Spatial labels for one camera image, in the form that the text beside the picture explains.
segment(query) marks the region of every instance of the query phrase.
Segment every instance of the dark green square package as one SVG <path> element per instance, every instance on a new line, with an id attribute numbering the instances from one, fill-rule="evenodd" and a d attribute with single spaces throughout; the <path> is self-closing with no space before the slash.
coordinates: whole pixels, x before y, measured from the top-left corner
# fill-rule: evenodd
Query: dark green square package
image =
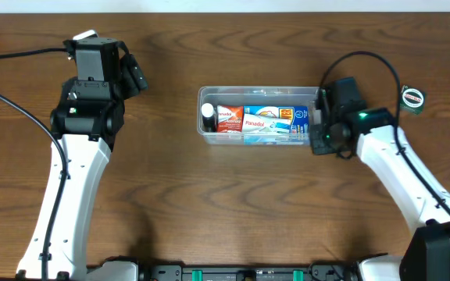
<path id="1" fill-rule="evenodd" d="M 416 115 L 423 112 L 427 93 L 404 85 L 401 90 L 400 108 Z"/>

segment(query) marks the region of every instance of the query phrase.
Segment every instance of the green strip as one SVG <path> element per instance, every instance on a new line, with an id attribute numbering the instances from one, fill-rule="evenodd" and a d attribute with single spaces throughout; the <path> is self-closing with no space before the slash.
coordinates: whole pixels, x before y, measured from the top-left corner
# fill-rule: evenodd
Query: green strip
<path id="1" fill-rule="evenodd" d="M 293 281 L 303 281 L 303 271 L 294 270 L 293 271 Z"/>
<path id="2" fill-rule="evenodd" d="M 202 271 L 201 270 L 192 270 L 192 281 L 202 281 Z"/>

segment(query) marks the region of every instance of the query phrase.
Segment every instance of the plastic container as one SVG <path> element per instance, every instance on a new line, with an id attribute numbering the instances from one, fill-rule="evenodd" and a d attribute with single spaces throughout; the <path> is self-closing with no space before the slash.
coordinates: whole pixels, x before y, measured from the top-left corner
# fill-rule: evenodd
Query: plastic container
<path id="1" fill-rule="evenodd" d="M 197 101 L 197 131 L 208 144 L 302 144 L 310 145 L 308 133 L 209 133 L 203 130 L 201 106 L 304 105 L 309 126 L 314 124 L 317 87 L 202 87 Z"/>

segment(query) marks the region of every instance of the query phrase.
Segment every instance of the white arm segment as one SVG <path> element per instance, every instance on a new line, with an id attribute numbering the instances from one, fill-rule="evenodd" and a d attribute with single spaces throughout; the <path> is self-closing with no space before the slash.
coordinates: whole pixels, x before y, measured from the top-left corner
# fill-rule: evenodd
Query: white arm segment
<path id="1" fill-rule="evenodd" d="M 450 193 L 440 185 L 414 153 L 401 128 L 398 128 L 398 139 L 418 172 L 450 207 Z M 437 201 L 397 152 L 391 125 L 374 128 L 370 133 L 361 134 L 359 137 L 357 155 L 380 178 L 404 215 L 411 233 L 414 233 L 416 228 L 425 226 L 428 219 L 435 219 L 439 223 L 450 222 L 447 212 L 438 206 Z"/>
<path id="2" fill-rule="evenodd" d="M 72 280 L 86 279 L 86 243 L 91 212 L 97 194 L 98 182 L 110 157 L 110 148 L 103 139 L 89 141 L 87 135 L 63 135 L 59 140 L 69 159 L 70 179 L 66 181 L 62 200 L 56 215 L 51 237 L 48 277 L 55 279 L 58 272 L 68 272 Z M 17 272 L 26 271 L 26 278 L 41 278 L 41 260 L 46 228 L 59 189 L 62 163 L 52 144 L 52 167 L 45 199 L 41 206 L 34 235 Z"/>

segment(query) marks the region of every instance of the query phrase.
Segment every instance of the wood grain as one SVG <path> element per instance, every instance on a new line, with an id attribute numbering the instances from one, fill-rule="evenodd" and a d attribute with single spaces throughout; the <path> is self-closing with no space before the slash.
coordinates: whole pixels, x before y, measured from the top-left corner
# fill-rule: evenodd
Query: wood grain
<path id="1" fill-rule="evenodd" d="M 358 159 L 300 147 L 209 146 L 195 130 L 205 85 L 317 85 L 355 50 L 378 52 L 402 81 L 428 93 L 404 114 L 410 143 L 450 190 L 450 13 L 0 15 L 0 54 L 57 47 L 95 28 L 123 40 L 150 89 L 127 101 L 95 202 L 88 262 L 119 254 L 187 264 L 303 264 L 402 254 L 400 211 Z M 60 84 L 75 75 L 62 54 L 0 61 L 0 92 L 48 123 Z M 393 80 L 370 58 L 355 76 L 370 106 L 392 107 Z M 50 142 L 0 102 L 0 276 L 11 276 L 38 217 Z"/>

